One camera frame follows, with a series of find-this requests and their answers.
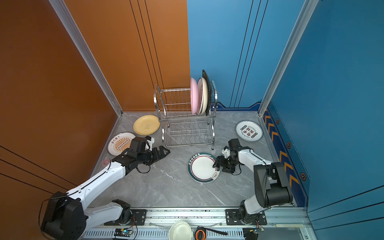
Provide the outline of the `white plate green red rim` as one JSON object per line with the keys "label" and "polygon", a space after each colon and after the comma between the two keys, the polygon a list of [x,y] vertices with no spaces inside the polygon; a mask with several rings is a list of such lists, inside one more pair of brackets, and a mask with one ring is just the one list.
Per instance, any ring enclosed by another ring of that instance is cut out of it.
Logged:
{"label": "white plate green red rim", "polygon": [[190,177],[199,183],[207,184],[215,181],[221,173],[220,168],[214,167],[216,156],[211,153],[197,153],[188,162]]}

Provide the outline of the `chrome two-tier dish rack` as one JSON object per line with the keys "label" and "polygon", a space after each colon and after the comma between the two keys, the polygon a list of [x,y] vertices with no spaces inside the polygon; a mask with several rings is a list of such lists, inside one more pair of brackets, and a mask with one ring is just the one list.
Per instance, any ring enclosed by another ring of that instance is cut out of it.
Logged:
{"label": "chrome two-tier dish rack", "polygon": [[200,115],[191,113],[190,88],[155,87],[154,104],[161,123],[163,144],[170,147],[210,146],[215,148],[215,120],[218,93],[214,81],[208,80],[211,104]]}

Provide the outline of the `white plate red characters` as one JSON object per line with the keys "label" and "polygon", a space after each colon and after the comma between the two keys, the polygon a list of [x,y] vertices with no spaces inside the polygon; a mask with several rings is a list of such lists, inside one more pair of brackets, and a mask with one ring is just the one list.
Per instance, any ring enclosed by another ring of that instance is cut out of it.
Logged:
{"label": "white plate red characters", "polygon": [[236,134],[246,142],[257,142],[263,137],[262,128],[253,121],[244,120],[236,125]]}

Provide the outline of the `pink round plate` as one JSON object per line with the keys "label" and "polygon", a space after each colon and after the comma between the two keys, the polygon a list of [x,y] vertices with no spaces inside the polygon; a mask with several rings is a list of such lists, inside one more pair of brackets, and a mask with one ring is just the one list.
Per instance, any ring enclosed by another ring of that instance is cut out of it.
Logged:
{"label": "pink round plate", "polygon": [[192,115],[195,115],[198,111],[198,106],[199,106],[199,92],[198,92],[198,83],[194,78],[191,78],[190,97],[191,97],[191,113]]}

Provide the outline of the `cream round plate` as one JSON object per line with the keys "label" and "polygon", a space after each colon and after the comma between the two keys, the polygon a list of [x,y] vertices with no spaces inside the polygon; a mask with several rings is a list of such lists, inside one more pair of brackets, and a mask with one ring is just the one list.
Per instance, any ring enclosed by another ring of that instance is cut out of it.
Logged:
{"label": "cream round plate", "polygon": [[203,87],[204,87],[204,91],[203,91],[203,94],[204,94],[204,97],[203,97],[203,109],[202,109],[202,114],[206,114],[206,110],[207,110],[207,107],[208,107],[208,97],[209,97],[209,87],[208,87],[208,82],[205,78],[202,78],[203,79]]}

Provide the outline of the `black square floral plate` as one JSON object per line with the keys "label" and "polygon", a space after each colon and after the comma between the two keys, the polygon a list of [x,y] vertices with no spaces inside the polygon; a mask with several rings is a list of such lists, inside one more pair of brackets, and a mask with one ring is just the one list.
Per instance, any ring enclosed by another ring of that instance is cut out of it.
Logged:
{"label": "black square floral plate", "polygon": [[208,98],[207,98],[207,108],[206,108],[206,111],[205,111],[205,114],[206,116],[208,116],[210,114],[210,111],[211,111],[211,104],[212,104],[212,84],[211,84],[211,81],[208,77],[208,74],[205,70],[203,70],[203,78],[206,80],[207,82],[207,87],[208,87]]}

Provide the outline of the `white plate green cloud outline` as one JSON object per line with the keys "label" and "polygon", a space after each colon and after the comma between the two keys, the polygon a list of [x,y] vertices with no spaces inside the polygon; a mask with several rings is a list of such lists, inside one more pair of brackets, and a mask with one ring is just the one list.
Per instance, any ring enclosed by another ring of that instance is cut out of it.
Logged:
{"label": "white plate green cloud outline", "polygon": [[201,113],[201,109],[202,109],[203,97],[204,97],[203,91],[204,91],[204,87],[203,87],[203,79],[202,79],[202,78],[199,78],[199,81],[198,81],[198,93],[199,93],[199,97],[198,97],[198,110],[197,110],[197,114],[198,114],[198,115]]}

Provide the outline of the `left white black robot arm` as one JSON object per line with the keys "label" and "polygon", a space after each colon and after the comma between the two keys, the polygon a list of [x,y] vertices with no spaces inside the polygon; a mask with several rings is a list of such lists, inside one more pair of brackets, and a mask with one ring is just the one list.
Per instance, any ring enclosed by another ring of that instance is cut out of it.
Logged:
{"label": "left white black robot arm", "polygon": [[102,171],[66,193],[54,193],[47,200],[44,216],[38,217],[42,235],[49,240],[78,240],[84,232],[104,223],[126,225],[133,222],[131,206],[122,200],[95,208],[90,204],[138,165],[149,167],[170,154],[170,150],[163,146],[153,147],[154,142],[150,136],[135,137],[130,147],[113,158]]}

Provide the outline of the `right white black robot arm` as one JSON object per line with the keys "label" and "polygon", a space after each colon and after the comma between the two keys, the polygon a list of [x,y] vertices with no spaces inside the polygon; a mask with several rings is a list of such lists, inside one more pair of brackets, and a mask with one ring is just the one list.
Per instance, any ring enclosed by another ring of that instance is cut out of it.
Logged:
{"label": "right white black robot arm", "polygon": [[250,147],[241,146],[238,139],[232,139],[228,144],[215,160],[213,168],[233,175],[236,167],[245,166],[254,174],[255,194],[239,206],[238,218],[242,223],[256,223],[266,210],[293,202],[283,163],[262,158]]}

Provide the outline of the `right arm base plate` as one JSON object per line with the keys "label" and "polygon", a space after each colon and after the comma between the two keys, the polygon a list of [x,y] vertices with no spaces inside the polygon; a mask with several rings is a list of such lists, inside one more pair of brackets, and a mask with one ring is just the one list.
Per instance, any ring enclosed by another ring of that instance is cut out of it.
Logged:
{"label": "right arm base plate", "polygon": [[226,222],[228,226],[237,226],[237,225],[261,225],[266,226],[267,218],[265,212],[254,215],[244,215],[242,216],[239,209],[226,209]]}

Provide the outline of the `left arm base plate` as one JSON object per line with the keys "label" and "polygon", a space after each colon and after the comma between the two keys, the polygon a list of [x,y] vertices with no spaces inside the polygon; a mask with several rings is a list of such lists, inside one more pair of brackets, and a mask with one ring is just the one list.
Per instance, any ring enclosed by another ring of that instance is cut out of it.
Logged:
{"label": "left arm base plate", "polygon": [[146,221],[147,210],[135,209],[131,210],[131,215],[128,220],[115,220],[104,223],[104,226],[143,226]]}

